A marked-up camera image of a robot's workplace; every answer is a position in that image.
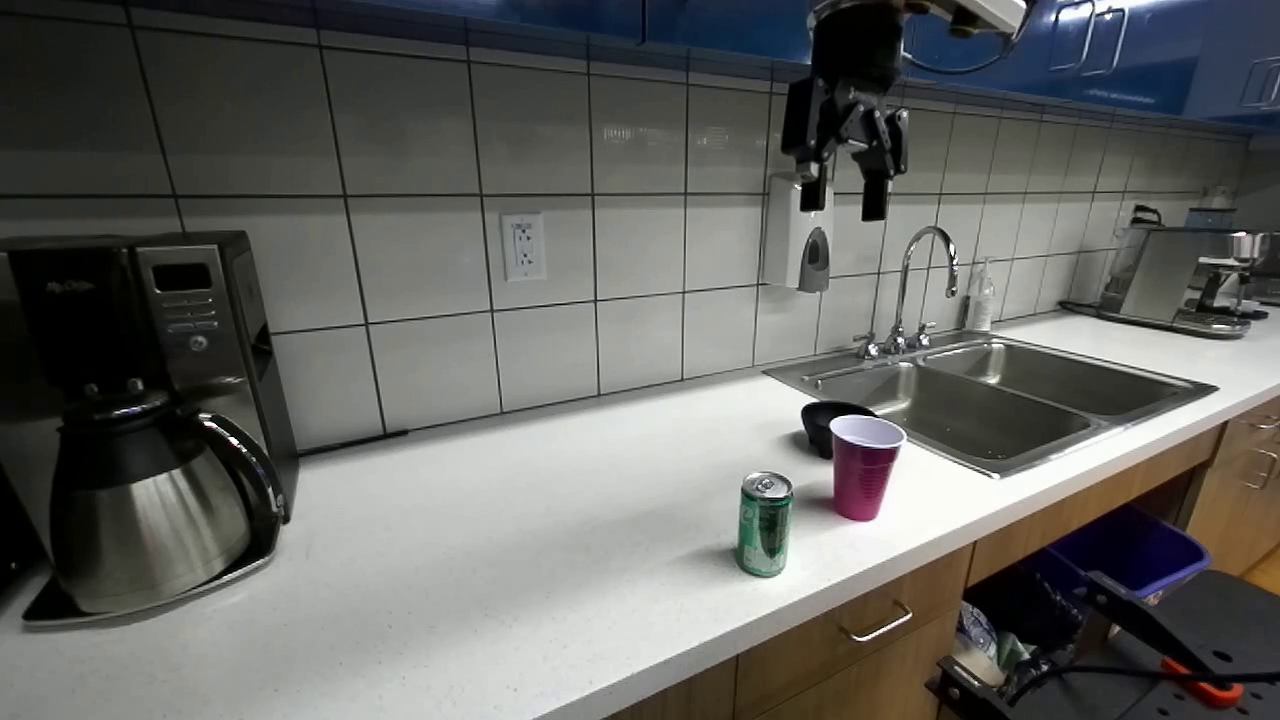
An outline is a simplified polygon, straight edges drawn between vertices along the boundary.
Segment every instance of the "electrical outlet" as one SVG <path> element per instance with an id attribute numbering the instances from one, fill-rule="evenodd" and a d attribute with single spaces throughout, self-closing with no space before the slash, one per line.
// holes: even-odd
<path id="1" fill-rule="evenodd" d="M 544 216 L 505 216 L 507 284 L 547 282 Z"/>

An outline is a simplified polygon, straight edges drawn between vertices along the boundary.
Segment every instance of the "bowl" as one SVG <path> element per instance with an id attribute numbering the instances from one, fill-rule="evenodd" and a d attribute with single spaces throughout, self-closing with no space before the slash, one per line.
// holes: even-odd
<path id="1" fill-rule="evenodd" d="M 816 401 L 798 407 L 803 442 L 816 456 L 831 460 L 831 420 L 836 417 L 874 417 L 862 403 Z"/>

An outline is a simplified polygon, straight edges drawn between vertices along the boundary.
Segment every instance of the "pink cup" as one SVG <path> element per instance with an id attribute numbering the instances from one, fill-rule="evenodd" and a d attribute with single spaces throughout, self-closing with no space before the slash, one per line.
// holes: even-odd
<path id="1" fill-rule="evenodd" d="M 894 454 L 907 434 L 881 417 L 836 417 L 831 420 L 831 476 L 836 514 L 849 519 L 874 519 L 892 476 Z"/>

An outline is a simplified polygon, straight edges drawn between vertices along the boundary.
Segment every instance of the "kitchen counter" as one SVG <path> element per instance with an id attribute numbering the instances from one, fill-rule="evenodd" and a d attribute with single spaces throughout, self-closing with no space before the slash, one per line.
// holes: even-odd
<path id="1" fill-rule="evenodd" d="M 0 717 L 603 717 L 956 553 L 1280 391 L 1280 326 L 1197 340 L 1083 315 L 1000 337 L 1220 391 L 1010 480 L 904 450 L 874 525 L 828 510 L 803 397 L 731 375 L 316 456 L 258 578 L 176 612 L 25 634 Z M 796 486 L 790 565 L 731 560 L 737 488 Z"/>

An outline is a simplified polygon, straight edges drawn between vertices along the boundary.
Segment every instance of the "blue bin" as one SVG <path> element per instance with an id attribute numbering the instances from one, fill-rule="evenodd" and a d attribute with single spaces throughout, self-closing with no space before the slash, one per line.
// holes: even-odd
<path id="1" fill-rule="evenodd" d="M 1054 540 L 1040 555 L 1040 571 L 1054 594 L 1073 594 L 1078 571 L 1103 571 L 1147 605 L 1203 569 L 1208 553 L 1191 537 L 1130 510 Z"/>

